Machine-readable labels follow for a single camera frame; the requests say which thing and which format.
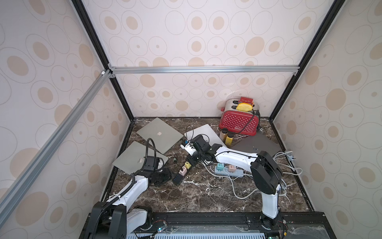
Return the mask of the black power strip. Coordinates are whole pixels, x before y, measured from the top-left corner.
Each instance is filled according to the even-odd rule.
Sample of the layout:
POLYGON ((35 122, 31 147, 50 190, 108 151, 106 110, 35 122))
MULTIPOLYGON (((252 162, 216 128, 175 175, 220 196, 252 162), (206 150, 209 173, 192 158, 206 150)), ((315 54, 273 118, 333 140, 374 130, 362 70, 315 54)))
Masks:
MULTIPOLYGON (((187 174, 188 174, 193 168, 196 167, 197 163, 196 163, 196 161, 195 161, 194 159, 192 159, 191 157, 187 157, 186 161, 188 161, 188 162, 192 165, 192 167, 191 167, 191 168, 188 170, 188 172, 187 172, 187 174)), ((174 178, 172 179, 173 184, 175 184, 175 185, 177 185, 177 186, 179 186, 179 185, 182 183, 182 181, 185 179, 185 177, 187 176, 187 174, 186 174, 184 177, 182 177, 182 176, 179 174, 179 171, 175 174, 174 178)))

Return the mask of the yellow charger plug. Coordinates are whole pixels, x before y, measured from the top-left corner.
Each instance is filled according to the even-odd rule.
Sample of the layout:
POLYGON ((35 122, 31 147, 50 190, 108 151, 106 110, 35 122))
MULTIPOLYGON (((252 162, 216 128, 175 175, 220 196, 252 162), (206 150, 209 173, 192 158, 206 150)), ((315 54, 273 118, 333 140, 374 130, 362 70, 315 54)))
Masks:
POLYGON ((191 167, 192 167, 192 165, 188 162, 188 161, 186 161, 185 162, 185 168, 187 169, 187 170, 189 170, 191 167))

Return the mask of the pink charger plug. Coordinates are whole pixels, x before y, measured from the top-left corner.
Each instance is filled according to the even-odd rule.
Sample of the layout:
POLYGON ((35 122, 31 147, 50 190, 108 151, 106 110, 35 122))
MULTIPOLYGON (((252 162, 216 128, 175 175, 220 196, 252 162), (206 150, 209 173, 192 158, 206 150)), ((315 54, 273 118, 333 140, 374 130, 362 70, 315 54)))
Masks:
POLYGON ((186 174, 187 174, 188 170, 185 166, 183 166, 180 171, 179 171, 179 174, 184 177, 186 174))

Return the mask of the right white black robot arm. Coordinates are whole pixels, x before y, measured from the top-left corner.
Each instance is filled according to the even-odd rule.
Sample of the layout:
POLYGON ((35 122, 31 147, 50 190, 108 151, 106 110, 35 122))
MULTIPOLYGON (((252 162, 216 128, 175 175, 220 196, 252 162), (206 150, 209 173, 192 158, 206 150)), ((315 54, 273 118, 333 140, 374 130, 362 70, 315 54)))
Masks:
POLYGON ((181 143, 181 148, 190 155, 188 159, 192 165, 203 161, 223 163, 250 172, 262 196, 262 224, 270 228, 280 220, 279 192, 282 189, 283 173, 267 152, 246 153, 222 144, 210 145, 201 134, 181 143))

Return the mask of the white laptop centre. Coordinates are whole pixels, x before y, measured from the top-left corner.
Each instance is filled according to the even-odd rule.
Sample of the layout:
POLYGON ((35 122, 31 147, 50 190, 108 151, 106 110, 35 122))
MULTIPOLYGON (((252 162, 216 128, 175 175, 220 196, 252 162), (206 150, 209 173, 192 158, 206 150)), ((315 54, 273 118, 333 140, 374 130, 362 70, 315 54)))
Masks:
POLYGON ((216 132, 208 124, 197 127, 195 129, 188 129, 186 133, 184 133, 184 136, 188 141, 190 141, 199 134, 203 136, 204 140, 208 142, 210 146, 213 146, 214 144, 225 146, 224 142, 220 140, 219 135, 217 135, 216 132))

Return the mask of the green charger plug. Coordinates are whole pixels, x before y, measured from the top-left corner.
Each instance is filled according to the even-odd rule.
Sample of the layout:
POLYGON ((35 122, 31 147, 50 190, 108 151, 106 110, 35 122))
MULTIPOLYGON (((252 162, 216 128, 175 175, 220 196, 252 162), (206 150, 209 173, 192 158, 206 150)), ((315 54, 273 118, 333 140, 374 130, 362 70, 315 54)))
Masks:
POLYGON ((223 171, 224 168, 225 168, 225 165, 223 163, 218 163, 216 165, 216 170, 218 170, 218 171, 223 171))

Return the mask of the silver laptop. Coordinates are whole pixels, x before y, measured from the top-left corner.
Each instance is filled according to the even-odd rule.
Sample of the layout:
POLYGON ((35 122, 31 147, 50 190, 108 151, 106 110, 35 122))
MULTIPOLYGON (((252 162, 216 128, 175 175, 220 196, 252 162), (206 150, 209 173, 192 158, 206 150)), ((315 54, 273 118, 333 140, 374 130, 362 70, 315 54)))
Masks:
POLYGON ((127 174, 138 170, 160 170, 168 161, 168 157, 154 152, 150 147, 134 141, 114 162, 113 166, 127 174))
POLYGON ((165 154, 183 137, 181 133, 159 118, 155 118, 149 124, 138 130, 137 134, 145 140, 148 138, 153 139, 156 150, 161 154, 165 154))

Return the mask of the silver laptop back left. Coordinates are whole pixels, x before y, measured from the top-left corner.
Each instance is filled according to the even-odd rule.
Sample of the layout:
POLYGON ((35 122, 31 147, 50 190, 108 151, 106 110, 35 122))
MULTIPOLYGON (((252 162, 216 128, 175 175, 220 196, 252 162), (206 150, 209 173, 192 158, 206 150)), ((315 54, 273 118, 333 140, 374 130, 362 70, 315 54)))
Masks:
POLYGON ((155 118, 149 124, 138 130, 137 134, 145 140, 148 138, 153 139, 156 150, 161 154, 165 154, 183 137, 181 133, 159 118, 155 118))

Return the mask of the dark grey laptop right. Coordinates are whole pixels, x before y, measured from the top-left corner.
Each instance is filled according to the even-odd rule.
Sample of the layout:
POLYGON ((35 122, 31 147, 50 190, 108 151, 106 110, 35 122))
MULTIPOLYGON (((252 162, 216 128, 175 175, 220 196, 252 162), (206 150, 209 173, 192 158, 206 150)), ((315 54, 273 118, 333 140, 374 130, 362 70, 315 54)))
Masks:
POLYGON ((282 151, 278 144, 271 141, 261 132, 256 133, 255 136, 243 138, 231 148, 247 153, 260 153, 261 151, 266 151, 270 156, 274 156, 276 153, 282 151))

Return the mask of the yellow bottle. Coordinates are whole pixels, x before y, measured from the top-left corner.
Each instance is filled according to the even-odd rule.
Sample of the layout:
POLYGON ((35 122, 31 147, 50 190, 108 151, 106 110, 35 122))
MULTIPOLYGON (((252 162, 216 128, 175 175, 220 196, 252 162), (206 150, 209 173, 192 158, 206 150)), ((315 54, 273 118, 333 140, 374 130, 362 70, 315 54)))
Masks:
POLYGON ((227 135, 226 135, 226 138, 225 138, 225 145, 227 147, 231 147, 232 146, 232 142, 233 142, 233 138, 235 136, 235 133, 233 132, 228 132, 227 135))

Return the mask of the light blue power strip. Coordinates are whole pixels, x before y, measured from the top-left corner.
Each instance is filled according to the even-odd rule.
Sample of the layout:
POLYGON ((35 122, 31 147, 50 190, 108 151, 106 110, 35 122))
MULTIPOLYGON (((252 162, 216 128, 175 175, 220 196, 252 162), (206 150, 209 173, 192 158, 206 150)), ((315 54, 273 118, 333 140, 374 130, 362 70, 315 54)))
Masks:
POLYGON ((219 176, 229 176, 232 178, 242 178, 245 173, 242 169, 236 169, 235 171, 230 171, 229 166, 226 166, 224 169, 223 168, 218 168, 216 165, 214 167, 214 174, 219 175, 219 176))

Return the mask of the red toaster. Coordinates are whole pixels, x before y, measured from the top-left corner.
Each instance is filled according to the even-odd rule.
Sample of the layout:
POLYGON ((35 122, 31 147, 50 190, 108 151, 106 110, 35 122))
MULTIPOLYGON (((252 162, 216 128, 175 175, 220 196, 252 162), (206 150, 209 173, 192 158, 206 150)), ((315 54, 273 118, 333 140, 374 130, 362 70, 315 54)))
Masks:
POLYGON ((251 112, 242 112, 236 110, 239 99, 229 99, 225 106, 221 108, 222 116, 219 122, 219 128, 227 128, 228 131, 235 134, 244 134, 255 136, 258 131, 260 112, 258 106, 253 104, 251 112))

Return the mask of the yellow toast toy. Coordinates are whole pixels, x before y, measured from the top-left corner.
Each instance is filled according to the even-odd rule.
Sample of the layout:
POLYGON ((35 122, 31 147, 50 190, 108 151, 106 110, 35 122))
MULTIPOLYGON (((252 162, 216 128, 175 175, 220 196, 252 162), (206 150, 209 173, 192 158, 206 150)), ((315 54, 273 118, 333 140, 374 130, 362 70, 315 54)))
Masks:
POLYGON ((240 102, 237 105, 236 110, 242 112, 251 112, 253 110, 253 105, 249 103, 240 102))

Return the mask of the horizontal aluminium frame bar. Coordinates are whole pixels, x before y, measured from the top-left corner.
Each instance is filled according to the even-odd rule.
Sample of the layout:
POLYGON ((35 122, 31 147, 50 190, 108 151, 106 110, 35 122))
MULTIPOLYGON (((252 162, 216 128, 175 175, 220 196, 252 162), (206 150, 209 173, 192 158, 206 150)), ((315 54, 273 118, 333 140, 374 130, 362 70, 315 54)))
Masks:
POLYGON ((176 66, 176 67, 111 67, 114 74, 197 74, 197 73, 253 73, 253 72, 292 72, 298 65, 269 66, 176 66))

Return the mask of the diagonal aluminium frame bar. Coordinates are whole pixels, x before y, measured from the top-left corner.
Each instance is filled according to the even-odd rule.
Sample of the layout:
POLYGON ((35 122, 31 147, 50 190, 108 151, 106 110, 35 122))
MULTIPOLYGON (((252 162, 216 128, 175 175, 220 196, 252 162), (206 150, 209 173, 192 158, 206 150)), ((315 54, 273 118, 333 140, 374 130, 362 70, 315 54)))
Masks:
POLYGON ((64 118, 60 126, 47 140, 44 146, 38 151, 20 177, 15 181, 9 192, 1 202, 1 227, 7 222, 17 205, 21 202, 25 194, 36 181, 41 171, 49 162, 53 154, 57 151, 70 130, 77 123, 85 112, 100 88, 109 80, 111 70, 104 70, 103 73, 93 82, 91 87, 85 92, 70 113, 64 118))

